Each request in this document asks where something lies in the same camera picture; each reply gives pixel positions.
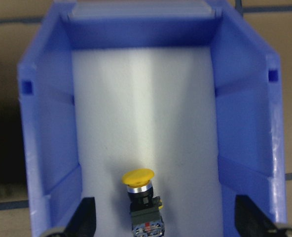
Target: storage box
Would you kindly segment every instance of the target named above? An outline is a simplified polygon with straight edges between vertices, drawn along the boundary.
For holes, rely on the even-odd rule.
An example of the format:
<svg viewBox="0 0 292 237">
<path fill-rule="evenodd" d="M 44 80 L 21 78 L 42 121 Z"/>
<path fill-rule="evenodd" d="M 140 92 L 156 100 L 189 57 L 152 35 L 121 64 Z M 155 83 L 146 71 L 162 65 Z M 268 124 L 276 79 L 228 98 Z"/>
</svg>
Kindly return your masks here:
<svg viewBox="0 0 292 237">
<path fill-rule="evenodd" d="M 89 63 L 78 57 L 86 51 L 94 53 L 83 57 Z M 129 69 L 121 62 L 128 58 Z M 116 61 L 110 64 L 113 74 L 106 70 L 110 60 Z M 178 84 L 187 75 L 187 60 L 193 71 Z M 191 80 L 204 83 L 200 73 L 209 67 L 208 85 Z M 83 69 L 94 76 L 78 79 Z M 96 197 L 97 236 L 129 236 L 129 200 L 120 174 L 139 165 L 155 169 L 167 236 L 238 236 L 236 194 L 249 195 L 272 221 L 286 221 L 280 59 L 226 1 L 56 2 L 18 71 L 34 237 L 66 225 L 87 195 Z M 138 79 L 128 82 L 128 71 Z M 96 81 L 109 85 L 100 90 Z M 206 108 L 207 97 L 200 97 L 205 92 L 216 109 Z M 203 112 L 195 103 L 205 105 Z M 130 124 L 130 113 L 137 124 Z M 172 120 L 164 128 L 168 115 Z M 208 120 L 217 134 L 206 132 Z M 210 145 L 215 162 L 202 151 Z M 81 167 L 86 159 L 92 167 Z"/>
</svg>

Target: white bin bottom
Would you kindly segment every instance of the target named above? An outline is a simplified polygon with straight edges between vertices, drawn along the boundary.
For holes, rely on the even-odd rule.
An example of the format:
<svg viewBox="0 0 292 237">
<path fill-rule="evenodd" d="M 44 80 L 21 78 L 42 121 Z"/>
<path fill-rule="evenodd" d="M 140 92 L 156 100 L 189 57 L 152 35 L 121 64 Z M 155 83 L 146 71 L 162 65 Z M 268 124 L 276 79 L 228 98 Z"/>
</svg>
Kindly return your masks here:
<svg viewBox="0 0 292 237">
<path fill-rule="evenodd" d="M 73 75 L 95 236 L 132 236 L 121 177 L 144 167 L 155 172 L 165 236 L 223 236 L 210 48 L 77 50 Z"/>
</svg>

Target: silver metal ring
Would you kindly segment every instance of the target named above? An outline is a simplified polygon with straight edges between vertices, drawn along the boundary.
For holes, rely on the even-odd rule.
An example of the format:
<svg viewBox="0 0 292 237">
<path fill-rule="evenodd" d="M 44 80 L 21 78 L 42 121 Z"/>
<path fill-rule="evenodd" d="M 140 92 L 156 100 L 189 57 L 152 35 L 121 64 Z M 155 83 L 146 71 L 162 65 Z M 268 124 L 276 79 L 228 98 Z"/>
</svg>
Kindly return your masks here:
<svg viewBox="0 0 292 237">
<path fill-rule="evenodd" d="M 149 183 L 146 184 L 145 186 L 141 186 L 141 187 L 138 187 L 138 188 L 132 188 L 130 186 L 127 186 L 127 192 L 129 192 L 131 194 L 138 194 L 138 193 L 147 191 L 151 187 L 152 187 L 152 184 L 151 184 L 151 181 L 149 181 Z"/>
</svg>

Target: yellow mushroom button cap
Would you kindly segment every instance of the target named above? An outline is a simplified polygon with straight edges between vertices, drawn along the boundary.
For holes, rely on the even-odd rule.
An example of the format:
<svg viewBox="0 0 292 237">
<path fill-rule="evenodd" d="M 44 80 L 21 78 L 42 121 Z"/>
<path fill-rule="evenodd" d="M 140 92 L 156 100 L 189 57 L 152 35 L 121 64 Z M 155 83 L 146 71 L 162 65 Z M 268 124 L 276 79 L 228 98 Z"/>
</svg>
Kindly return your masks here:
<svg viewBox="0 0 292 237">
<path fill-rule="evenodd" d="M 146 185 L 155 176 L 151 169 L 135 169 L 127 172 L 122 177 L 122 182 L 131 187 L 141 187 Z"/>
</svg>

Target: blue plastic bin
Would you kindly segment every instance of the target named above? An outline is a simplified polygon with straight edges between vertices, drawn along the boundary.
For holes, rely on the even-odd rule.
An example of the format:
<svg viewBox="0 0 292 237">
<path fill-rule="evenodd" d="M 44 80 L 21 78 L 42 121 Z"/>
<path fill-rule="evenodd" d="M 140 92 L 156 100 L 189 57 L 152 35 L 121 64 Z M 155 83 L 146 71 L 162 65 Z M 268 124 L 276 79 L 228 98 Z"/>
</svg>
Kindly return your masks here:
<svg viewBox="0 0 292 237">
<path fill-rule="evenodd" d="M 209 45 L 224 236 L 238 236 L 236 194 L 286 222 L 279 56 L 226 1 L 206 3 L 211 8 L 200 1 L 52 5 L 18 66 L 34 237 L 65 225 L 81 197 L 73 49 Z"/>
</svg>

